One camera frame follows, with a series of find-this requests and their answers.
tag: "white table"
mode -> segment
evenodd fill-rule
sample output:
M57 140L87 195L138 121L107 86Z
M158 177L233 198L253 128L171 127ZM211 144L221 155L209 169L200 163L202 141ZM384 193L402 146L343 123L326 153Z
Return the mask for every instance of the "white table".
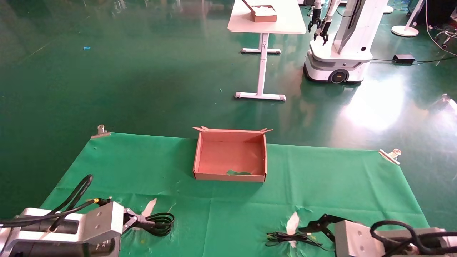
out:
M259 48L243 48L242 53L260 53L259 83L256 93L236 92L235 97L270 100L286 100L285 95L264 94L266 54L280 54L279 49L268 49L268 36L274 34L304 34L306 26L297 0L255 0L252 4L272 5L278 15L276 22L253 22L249 8L242 0L236 0L228 22L231 32L260 33Z

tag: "table foot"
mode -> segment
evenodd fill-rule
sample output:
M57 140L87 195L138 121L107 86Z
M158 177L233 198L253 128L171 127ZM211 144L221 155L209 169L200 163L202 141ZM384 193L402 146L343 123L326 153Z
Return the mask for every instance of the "table foot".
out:
M241 49L241 53L260 53L260 49L258 48L243 48ZM268 49L268 54L281 54L280 49Z
M258 95L257 93L244 93L244 92L236 92L236 98L255 98L255 99L268 99L268 100L280 100L285 101L285 95L274 95L274 94L261 94Z

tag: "green cloth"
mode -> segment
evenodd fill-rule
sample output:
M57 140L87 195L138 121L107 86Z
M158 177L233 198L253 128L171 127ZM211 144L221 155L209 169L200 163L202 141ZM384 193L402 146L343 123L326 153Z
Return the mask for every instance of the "green cloth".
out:
M327 213L366 225L395 219L428 227L401 169L376 151L268 145L265 183L225 182L193 178L196 145L117 133L92 139L42 208L60 204L87 174L94 180L86 199L112 196L141 213L157 198L153 213L171 209L176 216L172 233L158 238L130 230L122 236L123 257L334 256L303 243L264 245L267 232L286 232L295 211L300 226Z

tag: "cardboard box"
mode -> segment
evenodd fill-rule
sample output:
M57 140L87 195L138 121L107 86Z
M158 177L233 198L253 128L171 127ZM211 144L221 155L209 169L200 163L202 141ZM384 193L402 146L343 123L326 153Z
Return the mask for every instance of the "cardboard box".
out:
M194 129L200 131L193 169L195 179L265 182L265 133L272 129Z
M278 15L270 15L270 16L260 16L256 11L254 10L253 7L267 7L267 8L272 8L275 12L275 8L272 5L251 5L249 4L246 0L243 0L243 2L248 6L248 8L251 10L251 17L254 20L254 22L276 22L278 19Z

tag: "green floor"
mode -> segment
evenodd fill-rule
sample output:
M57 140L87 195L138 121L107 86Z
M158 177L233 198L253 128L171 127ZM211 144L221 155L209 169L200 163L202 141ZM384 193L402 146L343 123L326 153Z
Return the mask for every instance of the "green floor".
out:
M268 58L265 92L287 101L235 100L236 91L256 89L259 58L239 51L255 47L258 35L230 33L223 1L172 2L125 0L116 9L112 0L0 0L2 218L38 207L101 123L186 138L203 125L272 128L272 144L399 148L430 225L457 230L457 112L436 103L457 93L455 59L372 63L360 87L339 94L303 77L311 34L271 35L282 54ZM391 34L406 19L401 11L384 16L374 58L441 58L423 29L415 38Z

